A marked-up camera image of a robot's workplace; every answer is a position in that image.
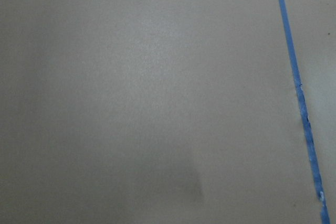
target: concrete floor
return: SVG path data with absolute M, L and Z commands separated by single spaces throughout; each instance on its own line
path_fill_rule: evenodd
M 336 2 L 286 1 L 335 223 Z M 1 223 L 320 223 L 278 0 L 0 3 Z

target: gray surface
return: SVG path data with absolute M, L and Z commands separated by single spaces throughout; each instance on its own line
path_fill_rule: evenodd
M 277 0 L 0 0 L 1 223 L 319 223 Z
M 286 0 L 331 223 L 336 223 L 336 0 Z

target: blue line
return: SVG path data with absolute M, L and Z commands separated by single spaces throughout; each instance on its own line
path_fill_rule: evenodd
M 283 26 L 284 26 L 285 34 L 286 34 L 289 59 L 290 59 L 291 67 L 292 67 L 294 84 L 295 84 L 296 94 L 298 97 L 298 102 L 299 102 L 299 107 L 300 107 L 300 114 L 301 114 L 301 119 L 303 123 L 304 135 L 306 137 L 306 142 L 307 142 L 310 167 L 311 167 L 311 171 L 312 171 L 313 178 L 314 178 L 316 194 L 322 203 L 322 209 L 320 213 L 322 224 L 330 224 L 326 198 L 324 196 L 324 190 L 322 186 L 322 179 L 321 179 L 319 164 L 318 164 L 316 151 L 314 147 L 313 135 L 311 132 L 311 126 L 310 126 L 310 122 L 308 119 L 308 111 L 307 111 L 307 106 L 306 106 L 306 101 L 305 101 L 305 95 L 302 90 L 302 83 L 301 83 L 301 78 L 300 78 L 298 62 L 297 62 L 297 58 L 295 54 L 292 34 L 290 31 L 290 25 L 289 25 L 285 0 L 279 0 L 279 5 L 281 9 L 282 21 L 284 24 Z

